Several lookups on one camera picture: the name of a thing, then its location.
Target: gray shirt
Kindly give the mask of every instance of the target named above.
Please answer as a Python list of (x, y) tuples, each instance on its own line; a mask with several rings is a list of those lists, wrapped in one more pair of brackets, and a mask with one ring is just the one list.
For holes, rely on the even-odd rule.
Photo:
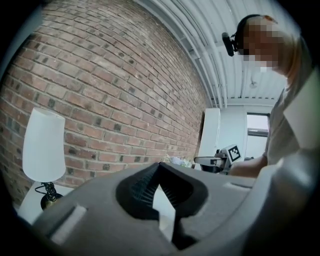
[(263, 154), (267, 157), (268, 165), (276, 164), (282, 157), (294, 153), (299, 149), (297, 139), (284, 116), (284, 110), (307, 81), (313, 70), (313, 64), (307, 45), (302, 38), (298, 41), (298, 47), (301, 49), (300, 68), (290, 87), (283, 89), (270, 114), (269, 135)]

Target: black lamp base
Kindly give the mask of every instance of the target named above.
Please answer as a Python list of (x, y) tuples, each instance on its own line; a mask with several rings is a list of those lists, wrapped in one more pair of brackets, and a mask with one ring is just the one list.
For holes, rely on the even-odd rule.
[(59, 198), (62, 198), (62, 197), (63, 197), (62, 194), (56, 193), (56, 194), (55, 194), (55, 201), (51, 201), (51, 200), (48, 199), (47, 195), (45, 194), (45, 195), (42, 197), (41, 202), (40, 202), (40, 205), (41, 205), (42, 210), (44, 210), (44, 209), (46, 209), (46, 208), (54, 205), (54, 204), (58, 201), (58, 199), (59, 199)]

